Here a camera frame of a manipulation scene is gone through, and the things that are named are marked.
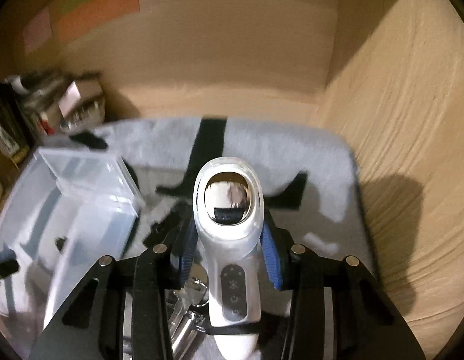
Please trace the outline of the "white bowl of stones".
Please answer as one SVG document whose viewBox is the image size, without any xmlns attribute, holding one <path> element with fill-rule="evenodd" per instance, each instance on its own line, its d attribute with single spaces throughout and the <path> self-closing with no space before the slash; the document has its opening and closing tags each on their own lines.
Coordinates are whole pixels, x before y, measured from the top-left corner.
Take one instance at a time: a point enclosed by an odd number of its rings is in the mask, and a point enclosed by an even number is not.
<svg viewBox="0 0 464 360">
<path fill-rule="evenodd" d="M 106 99 L 99 96 L 84 103 L 70 114 L 61 124 L 64 133 L 75 134 L 98 127 L 105 119 Z"/>
</svg>

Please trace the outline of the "pink sticky note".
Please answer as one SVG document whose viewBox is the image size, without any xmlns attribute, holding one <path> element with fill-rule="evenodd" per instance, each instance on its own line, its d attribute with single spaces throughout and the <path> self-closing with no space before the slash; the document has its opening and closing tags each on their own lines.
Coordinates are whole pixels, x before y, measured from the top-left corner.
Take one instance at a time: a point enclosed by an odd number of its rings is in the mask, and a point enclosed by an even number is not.
<svg viewBox="0 0 464 360">
<path fill-rule="evenodd" d="M 39 49 L 52 37 L 49 8 L 42 9 L 24 27 L 22 32 L 24 53 L 27 55 Z"/>
</svg>

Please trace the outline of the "stack of books papers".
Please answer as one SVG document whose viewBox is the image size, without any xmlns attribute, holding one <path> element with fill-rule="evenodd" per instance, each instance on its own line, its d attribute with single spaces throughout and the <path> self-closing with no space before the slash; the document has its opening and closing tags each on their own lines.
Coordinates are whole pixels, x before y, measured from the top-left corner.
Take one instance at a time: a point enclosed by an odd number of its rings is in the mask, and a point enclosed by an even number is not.
<svg viewBox="0 0 464 360">
<path fill-rule="evenodd" d="M 67 134 L 61 129 L 61 124 L 67 117 L 62 116 L 60 112 L 59 100 L 68 86 L 74 80 L 93 78 L 99 82 L 98 72 L 72 75 L 59 70 L 50 70 L 34 72 L 22 77 L 10 76 L 5 83 L 11 85 L 19 95 L 17 102 L 29 127 L 38 135 L 52 136 Z"/>
</svg>

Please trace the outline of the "grey black patterned mat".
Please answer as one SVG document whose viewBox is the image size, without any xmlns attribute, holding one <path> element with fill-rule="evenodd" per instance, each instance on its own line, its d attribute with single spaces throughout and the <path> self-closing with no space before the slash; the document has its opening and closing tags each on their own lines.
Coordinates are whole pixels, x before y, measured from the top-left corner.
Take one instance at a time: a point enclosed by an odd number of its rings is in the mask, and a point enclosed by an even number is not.
<svg viewBox="0 0 464 360">
<path fill-rule="evenodd" d="M 207 161 L 242 158 L 259 176 L 274 222 L 323 257 L 376 259 L 360 211 L 357 165 L 348 145 L 320 129 L 245 119 L 143 119 L 92 131 L 98 148 L 130 167 L 145 206 L 121 258 L 139 255 L 152 224 L 175 203 L 168 190 L 193 184 Z"/>
</svg>

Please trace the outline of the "black car key bunch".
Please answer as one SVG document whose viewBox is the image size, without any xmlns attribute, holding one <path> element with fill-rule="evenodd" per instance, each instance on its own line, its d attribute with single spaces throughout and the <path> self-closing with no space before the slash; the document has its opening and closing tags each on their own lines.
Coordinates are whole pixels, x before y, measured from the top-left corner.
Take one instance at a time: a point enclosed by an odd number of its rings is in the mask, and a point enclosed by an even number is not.
<svg viewBox="0 0 464 360">
<path fill-rule="evenodd" d="M 192 209 L 189 205 L 175 205 L 160 222 L 151 226 L 143 239 L 147 248 L 159 244 L 167 246 L 172 266 L 172 291 L 177 298 L 168 317 L 169 333 L 174 334 L 191 306 L 202 306 L 208 290 L 208 277 L 202 267 L 194 264 L 198 243 Z"/>
</svg>

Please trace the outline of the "pink white small box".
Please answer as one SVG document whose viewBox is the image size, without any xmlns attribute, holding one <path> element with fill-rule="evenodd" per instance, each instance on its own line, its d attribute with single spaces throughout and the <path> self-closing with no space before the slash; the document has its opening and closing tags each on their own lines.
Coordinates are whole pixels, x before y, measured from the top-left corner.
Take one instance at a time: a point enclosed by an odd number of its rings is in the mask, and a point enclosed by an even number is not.
<svg viewBox="0 0 464 360">
<path fill-rule="evenodd" d="M 64 117 L 89 100 L 101 96 L 102 87 L 97 79 L 74 80 L 59 100 L 59 109 Z"/>
</svg>

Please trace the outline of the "dark wine bottle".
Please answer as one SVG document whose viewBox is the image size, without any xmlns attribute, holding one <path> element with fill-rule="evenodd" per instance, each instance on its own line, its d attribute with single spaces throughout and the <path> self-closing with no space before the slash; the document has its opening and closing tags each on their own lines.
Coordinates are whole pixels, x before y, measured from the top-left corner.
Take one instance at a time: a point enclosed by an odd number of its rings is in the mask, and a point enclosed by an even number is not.
<svg viewBox="0 0 464 360">
<path fill-rule="evenodd" d="M 35 145 L 33 134 L 24 120 L 11 85 L 0 83 L 0 145 L 15 165 L 20 165 Z"/>
</svg>

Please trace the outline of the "orange sticky note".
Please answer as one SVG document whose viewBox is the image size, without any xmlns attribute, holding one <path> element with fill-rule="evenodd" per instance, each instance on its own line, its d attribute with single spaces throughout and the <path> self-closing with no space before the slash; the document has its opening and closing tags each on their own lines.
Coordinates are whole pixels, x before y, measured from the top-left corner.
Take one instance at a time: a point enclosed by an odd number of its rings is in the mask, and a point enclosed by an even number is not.
<svg viewBox="0 0 464 360">
<path fill-rule="evenodd" d="M 89 0 L 61 16 L 56 24 L 59 40 L 68 44 L 104 24 L 140 12 L 139 0 Z"/>
</svg>

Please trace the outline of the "clear plastic storage bin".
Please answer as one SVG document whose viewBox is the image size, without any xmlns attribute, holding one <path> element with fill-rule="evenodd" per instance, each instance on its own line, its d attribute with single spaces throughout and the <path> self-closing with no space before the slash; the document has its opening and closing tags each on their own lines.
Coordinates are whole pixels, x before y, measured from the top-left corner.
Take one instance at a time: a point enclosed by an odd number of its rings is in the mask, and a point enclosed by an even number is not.
<svg viewBox="0 0 464 360">
<path fill-rule="evenodd" d="M 143 198 L 125 161 L 102 150 L 40 148 L 0 214 L 0 332 L 22 358 L 87 271 L 125 252 Z"/>
</svg>

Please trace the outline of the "white handheld massager device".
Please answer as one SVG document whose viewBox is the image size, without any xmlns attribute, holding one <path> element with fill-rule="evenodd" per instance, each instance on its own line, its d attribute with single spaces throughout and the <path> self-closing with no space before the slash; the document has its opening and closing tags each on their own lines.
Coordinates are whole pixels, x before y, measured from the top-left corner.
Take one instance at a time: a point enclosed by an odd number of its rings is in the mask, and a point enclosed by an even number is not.
<svg viewBox="0 0 464 360">
<path fill-rule="evenodd" d="M 194 183 L 193 215 L 208 273 L 210 334 L 224 359 L 247 359 L 261 321 L 264 197 L 256 172 L 240 158 L 207 162 Z"/>
</svg>

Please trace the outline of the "silver metal cylinder tool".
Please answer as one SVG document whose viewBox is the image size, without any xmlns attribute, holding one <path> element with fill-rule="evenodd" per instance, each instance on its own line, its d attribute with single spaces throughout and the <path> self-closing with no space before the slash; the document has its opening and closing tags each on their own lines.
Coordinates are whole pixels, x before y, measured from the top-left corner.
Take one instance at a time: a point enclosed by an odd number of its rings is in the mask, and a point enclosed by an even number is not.
<svg viewBox="0 0 464 360">
<path fill-rule="evenodd" d="M 196 326 L 204 321 L 201 307 L 191 306 L 187 311 L 176 304 L 168 318 L 169 336 L 174 359 L 183 359 L 198 335 Z"/>
</svg>

